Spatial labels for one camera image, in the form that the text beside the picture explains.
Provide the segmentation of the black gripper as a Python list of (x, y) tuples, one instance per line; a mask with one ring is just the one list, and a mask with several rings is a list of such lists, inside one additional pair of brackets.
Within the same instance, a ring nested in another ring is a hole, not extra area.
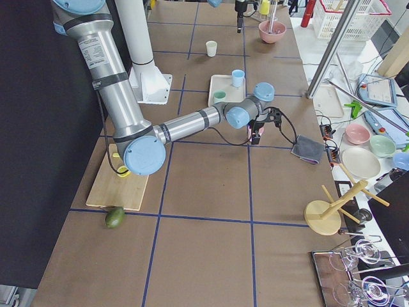
[[(249, 122), (249, 125), (251, 126), (251, 127), (255, 127), (255, 126), (264, 126), (264, 120), (265, 118), (262, 118), (261, 120), (251, 120), (250, 122)], [(252, 145), (258, 145), (259, 144), (259, 142), (260, 142), (260, 139), (261, 139), (261, 134), (259, 133), (259, 131), (258, 130), (256, 130), (256, 131), (254, 131), (252, 134), (251, 134), (251, 144)]]
[(246, 0), (236, 0), (235, 1), (235, 12), (237, 13), (236, 25), (237, 33), (242, 32), (242, 17), (247, 11), (247, 1)]

